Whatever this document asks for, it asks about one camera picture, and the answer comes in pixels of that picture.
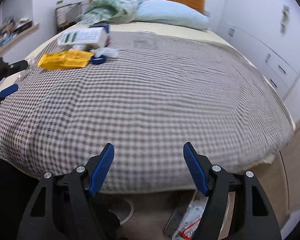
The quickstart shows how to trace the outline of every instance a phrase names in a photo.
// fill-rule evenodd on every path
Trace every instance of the cabinet drawer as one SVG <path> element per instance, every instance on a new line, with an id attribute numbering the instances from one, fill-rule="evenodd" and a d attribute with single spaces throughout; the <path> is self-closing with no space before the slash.
<path id="1" fill-rule="evenodd" d="M 273 52 L 269 54 L 268 66 L 277 73 L 288 88 L 291 87 L 297 77 L 297 73 L 278 55 Z"/>
<path id="2" fill-rule="evenodd" d="M 268 65 L 266 65 L 263 68 L 262 74 L 266 77 L 266 79 L 275 89 L 278 96 L 280 98 L 283 98 L 289 89 L 286 86 L 286 84 L 281 80 L 281 78 Z"/>

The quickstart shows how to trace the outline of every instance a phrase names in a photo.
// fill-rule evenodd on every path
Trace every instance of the metal bolt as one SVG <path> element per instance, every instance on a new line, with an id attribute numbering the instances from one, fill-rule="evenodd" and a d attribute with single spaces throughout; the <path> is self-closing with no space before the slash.
<path id="1" fill-rule="evenodd" d="M 46 172 L 45 174 L 44 174 L 44 178 L 45 179 L 48 179 L 48 178 L 50 178 L 52 176 L 52 173 L 51 172 Z"/>
<path id="2" fill-rule="evenodd" d="M 78 173 L 84 172 L 85 170 L 86 170 L 86 168 L 85 168 L 84 166 L 79 166 L 79 167 L 76 169 L 76 171 L 77 171 Z"/>
<path id="3" fill-rule="evenodd" d="M 252 178 L 254 176 L 253 172 L 252 171 L 247 171 L 246 172 L 246 175 L 249 177 L 249 178 Z"/>
<path id="4" fill-rule="evenodd" d="M 216 172 L 221 171 L 221 167 L 218 166 L 218 165 L 213 165 L 213 166 L 212 166 L 212 169 L 213 169 L 214 171 L 216 171 Z"/>

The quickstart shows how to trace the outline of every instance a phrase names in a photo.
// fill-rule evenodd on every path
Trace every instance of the plaid fabric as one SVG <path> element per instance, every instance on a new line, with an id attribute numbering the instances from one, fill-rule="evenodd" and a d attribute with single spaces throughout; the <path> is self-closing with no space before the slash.
<path id="1" fill-rule="evenodd" d="M 112 32 L 119 58 L 83 69 L 35 67 L 0 106 L 1 157 L 35 176 L 68 173 L 100 154 L 115 157 L 102 191 L 194 188 L 183 159 L 190 141 L 237 172 L 276 154 L 293 134 L 289 114 L 261 73 L 219 43 Z M 57 52 L 56 41 L 44 53 Z"/>

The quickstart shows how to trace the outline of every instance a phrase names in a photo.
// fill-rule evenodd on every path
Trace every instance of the yellow plastic bag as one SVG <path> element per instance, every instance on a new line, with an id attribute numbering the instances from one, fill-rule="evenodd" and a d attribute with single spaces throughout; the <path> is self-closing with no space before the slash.
<path id="1" fill-rule="evenodd" d="M 67 68 L 83 68 L 86 67 L 94 54 L 81 50 L 62 51 L 53 54 L 44 54 L 38 66 L 48 69 L 67 69 Z"/>

